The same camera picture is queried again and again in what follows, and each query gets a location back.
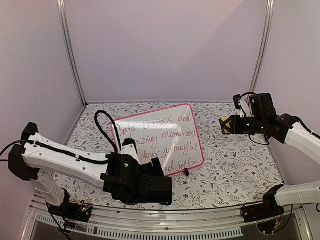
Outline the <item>pink framed whiteboard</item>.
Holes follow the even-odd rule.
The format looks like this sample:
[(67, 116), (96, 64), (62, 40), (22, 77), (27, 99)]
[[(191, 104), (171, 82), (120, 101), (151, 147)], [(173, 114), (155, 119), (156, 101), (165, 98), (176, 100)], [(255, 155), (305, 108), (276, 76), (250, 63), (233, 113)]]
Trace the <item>pink framed whiteboard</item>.
[(135, 140), (140, 164), (158, 158), (165, 176), (182, 173), (204, 164), (193, 109), (181, 104), (115, 120), (113, 138)]

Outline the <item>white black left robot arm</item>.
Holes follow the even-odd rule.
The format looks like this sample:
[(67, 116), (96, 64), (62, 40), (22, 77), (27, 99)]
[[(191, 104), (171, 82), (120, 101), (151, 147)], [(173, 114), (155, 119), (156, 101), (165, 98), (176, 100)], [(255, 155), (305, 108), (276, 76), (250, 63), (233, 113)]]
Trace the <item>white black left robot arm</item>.
[(140, 164), (132, 138), (111, 140), (110, 144), (111, 153), (77, 150), (48, 140), (30, 122), (21, 138), (5, 146), (3, 152), (8, 154), (10, 172), (22, 181), (33, 182), (49, 210), (63, 217), (86, 214), (88, 207), (85, 202), (71, 202), (69, 192), (56, 184), (50, 172), (81, 180), (125, 205), (172, 204), (172, 179), (164, 175), (158, 158)]

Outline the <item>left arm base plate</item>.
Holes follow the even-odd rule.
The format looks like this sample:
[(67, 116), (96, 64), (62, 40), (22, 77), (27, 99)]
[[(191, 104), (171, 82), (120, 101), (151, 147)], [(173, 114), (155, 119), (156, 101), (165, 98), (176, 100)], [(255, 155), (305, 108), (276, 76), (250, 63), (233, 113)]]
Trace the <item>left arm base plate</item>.
[(54, 206), (48, 204), (48, 211), (58, 217), (67, 220), (74, 220), (78, 222), (88, 223), (92, 214), (91, 203), (68, 203), (64, 206)]

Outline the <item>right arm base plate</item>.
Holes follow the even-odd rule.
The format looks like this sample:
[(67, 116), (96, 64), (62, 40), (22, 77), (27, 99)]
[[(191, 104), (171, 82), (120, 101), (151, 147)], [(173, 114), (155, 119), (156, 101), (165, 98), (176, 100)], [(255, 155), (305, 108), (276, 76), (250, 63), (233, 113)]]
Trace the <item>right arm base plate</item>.
[(246, 203), (240, 209), (240, 215), (245, 223), (273, 218), (284, 213), (285, 210), (282, 206), (268, 205), (263, 202)]

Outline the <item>yellow whiteboard eraser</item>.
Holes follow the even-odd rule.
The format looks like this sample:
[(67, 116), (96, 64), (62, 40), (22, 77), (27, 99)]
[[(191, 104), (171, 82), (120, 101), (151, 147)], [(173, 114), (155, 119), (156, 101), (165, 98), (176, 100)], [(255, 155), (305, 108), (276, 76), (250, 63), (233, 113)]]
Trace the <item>yellow whiteboard eraser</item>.
[(231, 125), (228, 117), (223, 116), (219, 119), (221, 131), (223, 135), (229, 135), (231, 133)]

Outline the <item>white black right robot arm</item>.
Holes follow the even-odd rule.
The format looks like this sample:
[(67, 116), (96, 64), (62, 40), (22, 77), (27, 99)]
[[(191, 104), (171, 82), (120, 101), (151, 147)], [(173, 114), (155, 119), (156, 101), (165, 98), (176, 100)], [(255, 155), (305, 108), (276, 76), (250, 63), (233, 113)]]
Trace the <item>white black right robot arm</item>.
[(226, 137), (245, 136), (253, 144), (266, 146), (283, 178), (281, 185), (286, 188), (295, 187), (292, 195), (279, 188), (273, 199), (270, 198), (259, 206), (260, 216), (269, 218), (278, 210), (278, 206), (300, 205), (300, 185), (309, 184), (315, 188), (315, 183), (320, 180), (320, 155), (317, 153), (311, 156), (286, 142), (286, 138), (291, 139), (298, 130), (287, 116), (299, 118), (304, 123), (300, 130), (318, 139), (319, 104), (313, 104), (297, 92), (280, 96), (269, 92), (248, 91), (231, 95), (230, 101), (235, 112), (226, 115), (228, 121), (221, 125), (220, 132)]

